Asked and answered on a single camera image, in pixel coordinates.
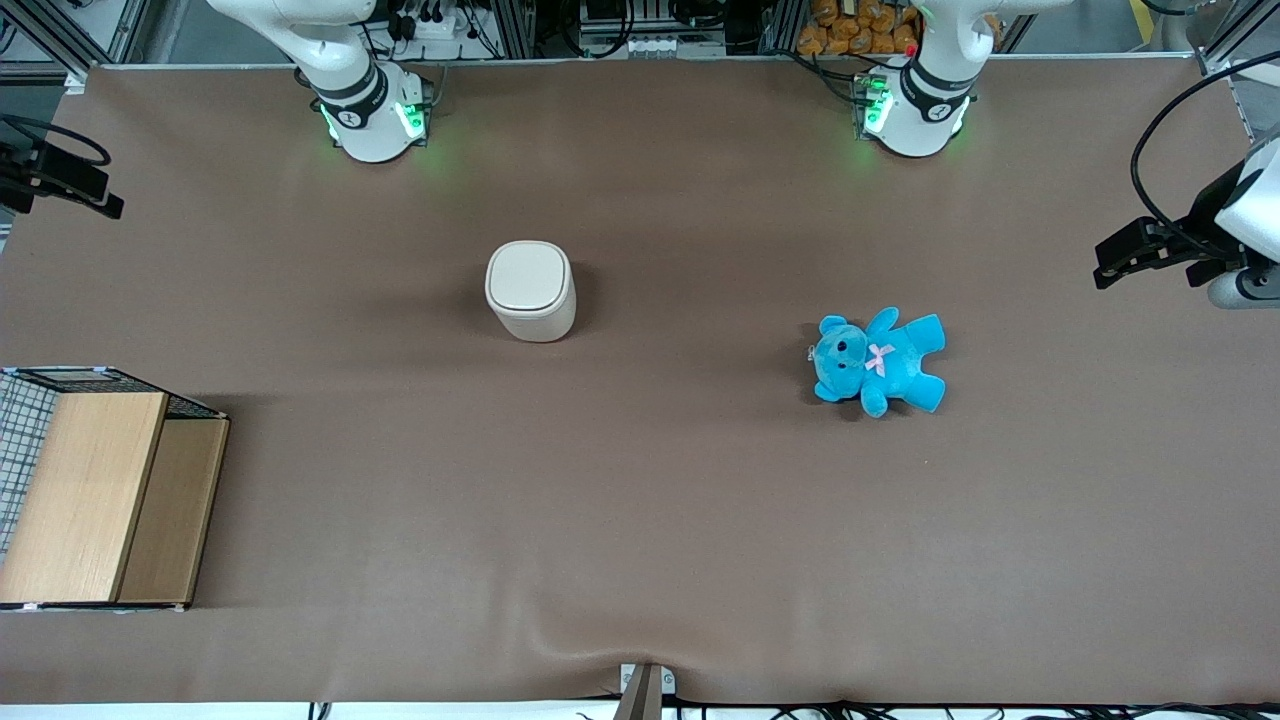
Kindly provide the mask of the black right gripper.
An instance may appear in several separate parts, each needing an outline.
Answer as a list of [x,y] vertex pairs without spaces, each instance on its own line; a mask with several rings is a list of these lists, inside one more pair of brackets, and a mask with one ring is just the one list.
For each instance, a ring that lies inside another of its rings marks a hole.
[[13,215],[31,214],[35,200],[60,196],[111,220],[119,220],[124,200],[108,190],[109,176],[83,158],[61,149],[1,141],[1,205]]

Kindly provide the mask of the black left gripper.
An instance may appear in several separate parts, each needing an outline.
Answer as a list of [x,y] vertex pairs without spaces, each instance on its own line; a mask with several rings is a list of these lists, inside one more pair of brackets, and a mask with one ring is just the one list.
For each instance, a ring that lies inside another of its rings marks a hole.
[[1240,240],[1217,223],[1242,177],[1234,165],[1206,186],[1185,215],[1165,228],[1153,218],[1140,217],[1094,246],[1098,266],[1093,270],[1100,291],[1144,270],[1187,266],[1190,287],[1212,284],[1217,291],[1251,290],[1251,252]]

